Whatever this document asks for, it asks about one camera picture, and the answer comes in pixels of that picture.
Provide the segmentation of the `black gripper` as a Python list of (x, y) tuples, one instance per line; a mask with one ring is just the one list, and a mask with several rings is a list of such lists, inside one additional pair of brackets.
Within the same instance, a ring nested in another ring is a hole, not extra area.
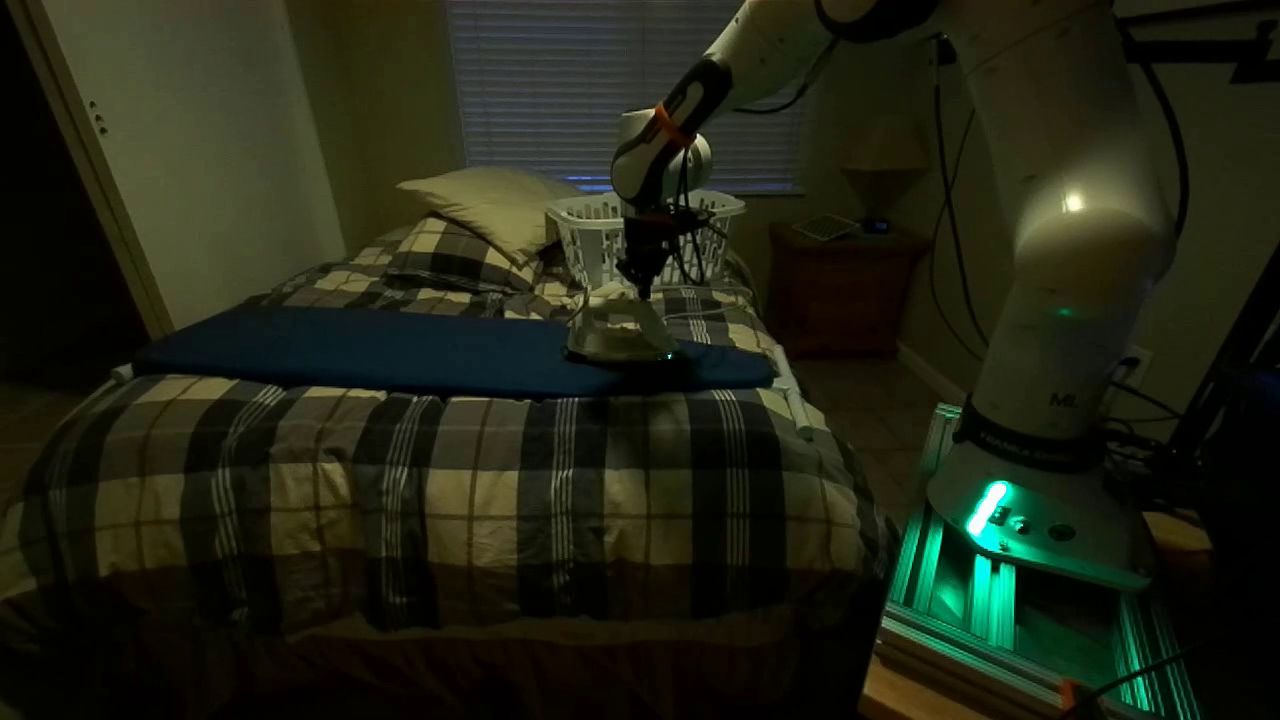
[(668, 256), (676, 250), (680, 221), (671, 206), (635, 206), (623, 215), (623, 256), (621, 276), (638, 293), (650, 297), (655, 276), (665, 270)]

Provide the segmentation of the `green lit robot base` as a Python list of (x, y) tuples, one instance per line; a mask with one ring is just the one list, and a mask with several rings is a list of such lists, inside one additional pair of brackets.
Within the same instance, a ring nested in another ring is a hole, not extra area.
[(983, 720), (1207, 720), (1150, 578), (1109, 586), (988, 541), (1028, 541), (1007, 475), (964, 521), (902, 524), (876, 658)]

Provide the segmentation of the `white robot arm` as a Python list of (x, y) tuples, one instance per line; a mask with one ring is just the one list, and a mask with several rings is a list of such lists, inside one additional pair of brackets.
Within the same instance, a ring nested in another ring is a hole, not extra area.
[(721, 107), (773, 97), (829, 41), (916, 29), (955, 49), (1013, 228), (1013, 283), (961, 431), (1066, 464), (1094, 443), (1101, 394), (1173, 258), (1111, 0), (738, 0), (668, 97), (623, 122), (610, 193), (650, 215), (668, 168)]

